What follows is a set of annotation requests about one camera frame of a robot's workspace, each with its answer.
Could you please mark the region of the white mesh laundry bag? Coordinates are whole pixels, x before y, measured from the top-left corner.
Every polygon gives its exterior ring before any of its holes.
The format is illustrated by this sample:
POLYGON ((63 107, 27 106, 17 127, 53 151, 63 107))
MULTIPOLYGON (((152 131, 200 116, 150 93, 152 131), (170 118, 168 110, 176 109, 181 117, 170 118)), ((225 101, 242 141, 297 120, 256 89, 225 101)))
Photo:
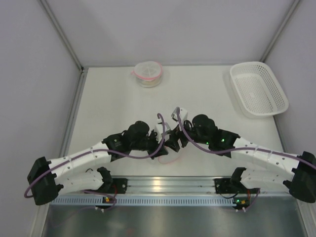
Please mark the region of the white mesh laundry bag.
POLYGON ((166 148, 166 150, 168 151, 167 155, 158 157, 159 164, 167 165, 167 164, 174 163, 180 158, 182 154, 181 151, 175 152, 171 148, 166 148))
POLYGON ((142 87, 151 88, 160 84, 163 67, 159 62, 146 61, 138 63, 131 73, 142 87))

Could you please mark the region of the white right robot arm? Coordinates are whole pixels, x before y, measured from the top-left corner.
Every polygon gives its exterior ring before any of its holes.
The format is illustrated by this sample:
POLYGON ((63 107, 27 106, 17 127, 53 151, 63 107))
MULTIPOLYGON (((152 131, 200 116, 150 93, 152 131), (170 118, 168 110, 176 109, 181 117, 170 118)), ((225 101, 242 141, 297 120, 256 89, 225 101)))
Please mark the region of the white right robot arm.
POLYGON ((230 177, 233 187, 283 191, 300 201, 315 203, 316 157, 312 153, 295 155, 259 146, 219 129, 204 114, 189 121, 187 112, 176 108, 171 117, 178 125, 171 131, 166 146, 177 152, 191 143, 203 152, 244 163, 230 177))

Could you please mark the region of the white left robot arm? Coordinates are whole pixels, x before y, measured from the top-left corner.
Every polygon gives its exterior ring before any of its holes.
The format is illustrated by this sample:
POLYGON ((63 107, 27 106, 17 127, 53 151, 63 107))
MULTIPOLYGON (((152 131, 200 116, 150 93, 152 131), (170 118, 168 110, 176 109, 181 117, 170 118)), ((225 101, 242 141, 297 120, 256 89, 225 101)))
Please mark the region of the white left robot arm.
POLYGON ((152 131, 145 122, 137 121, 81 152, 51 160, 38 158, 28 174, 25 197, 44 205, 78 191, 107 193, 113 189, 113 179, 105 165, 121 158, 138 159, 132 151, 147 152, 144 159, 163 154, 166 132, 161 119, 152 131))

